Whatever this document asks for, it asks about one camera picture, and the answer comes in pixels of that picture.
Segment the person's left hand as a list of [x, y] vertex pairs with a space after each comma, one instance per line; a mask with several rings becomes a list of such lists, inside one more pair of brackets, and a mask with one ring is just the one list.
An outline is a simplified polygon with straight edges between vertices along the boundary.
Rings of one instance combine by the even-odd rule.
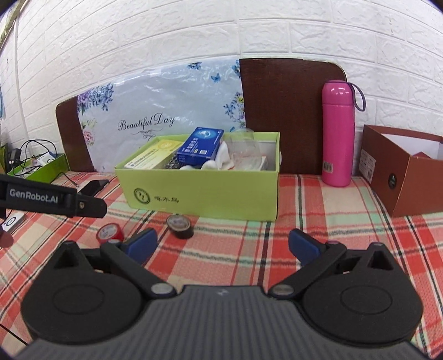
[[14, 243], [14, 238], [13, 236], [5, 231], [1, 231], [0, 234], [0, 247], [1, 248], [9, 248], [10, 246], [12, 246]]

